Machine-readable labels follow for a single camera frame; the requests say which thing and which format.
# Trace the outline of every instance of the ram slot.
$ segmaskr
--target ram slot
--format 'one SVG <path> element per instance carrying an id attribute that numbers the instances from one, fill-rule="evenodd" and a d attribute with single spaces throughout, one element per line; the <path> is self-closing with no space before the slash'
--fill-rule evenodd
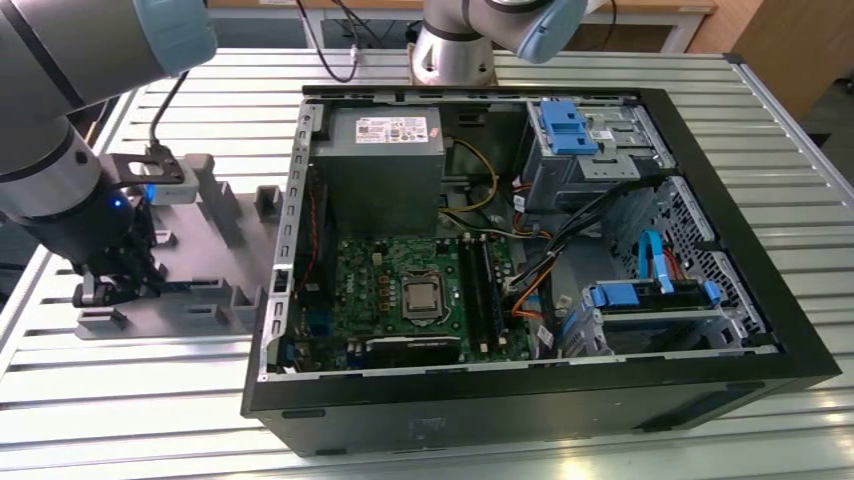
<path id="1" fill-rule="evenodd" d="M 495 314 L 500 320 L 500 300 L 496 299 L 486 242 L 463 237 L 458 240 L 458 247 L 468 342 L 474 352 L 488 353 L 498 344 Z"/>

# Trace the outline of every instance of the motherboard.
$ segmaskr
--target motherboard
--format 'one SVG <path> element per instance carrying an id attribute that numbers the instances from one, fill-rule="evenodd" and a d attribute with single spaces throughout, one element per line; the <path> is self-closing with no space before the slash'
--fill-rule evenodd
<path id="1" fill-rule="evenodd" d="M 475 256 L 472 250 L 482 251 Z M 472 265 L 475 258 L 490 264 Z M 431 342 L 431 351 L 448 342 L 454 347 L 447 351 L 456 352 L 459 363 L 530 358 L 526 330 L 504 323 L 500 301 L 488 305 L 487 314 L 474 312 L 480 299 L 492 297 L 479 297 L 472 289 L 498 286 L 514 273 L 504 238 L 346 239 L 338 244 L 336 263 L 332 309 L 304 313 L 313 337 L 348 340 L 346 345 L 327 342 L 312 347 L 312 359 L 324 369 L 355 368 L 354 356 L 371 342 L 374 348 Z M 490 282 L 479 281 L 487 268 Z M 406 366 L 399 351 L 395 357 L 403 359 L 396 366 Z"/>

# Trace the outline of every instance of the floor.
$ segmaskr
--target floor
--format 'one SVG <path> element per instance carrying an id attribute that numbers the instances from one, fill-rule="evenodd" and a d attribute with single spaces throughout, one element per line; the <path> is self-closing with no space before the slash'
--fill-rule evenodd
<path id="1" fill-rule="evenodd" d="M 801 126 L 806 133 L 830 134 L 822 151 L 854 183 L 854 94 L 847 90 L 846 82 L 830 87 Z"/>
<path id="2" fill-rule="evenodd" d="M 324 22 L 324 39 L 328 48 L 348 48 L 352 43 L 347 26 Z M 407 22 L 370 21 L 368 26 L 380 37 L 386 48 L 406 47 Z M 305 48 L 305 39 L 296 20 L 215 20 L 219 43 L 223 48 Z M 378 47 L 364 29 L 359 35 Z M 854 183 L 854 95 L 846 93 L 846 83 L 829 89 L 813 112 L 802 122 L 810 134 L 830 134 L 822 150 L 845 177 Z M 0 227 L 0 262 L 25 264 L 36 242 L 16 225 Z M 0 308 L 5 295 L 11 294 L 19 273 L 0 269 Z"/>

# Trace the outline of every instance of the power supply label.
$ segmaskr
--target power supply label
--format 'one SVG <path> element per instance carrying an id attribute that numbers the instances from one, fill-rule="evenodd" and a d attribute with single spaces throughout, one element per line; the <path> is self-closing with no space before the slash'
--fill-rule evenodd
<path id="1" fill-rule="evenodd" d="M 427 143 L 427 117 L 362 117 L 356 143 Z"/>

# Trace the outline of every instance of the cpu socket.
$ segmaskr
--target cpu socket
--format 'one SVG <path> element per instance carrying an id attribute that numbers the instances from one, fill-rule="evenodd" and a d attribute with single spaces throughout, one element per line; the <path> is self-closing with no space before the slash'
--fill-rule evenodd
<path id="1" fill-rule="evenodd" d="M 442 277 L 436 272 L 410 273 L 400 278 L 403 318 L 412 325 L 427 327 L 440 322 L 444 316 Z"/>

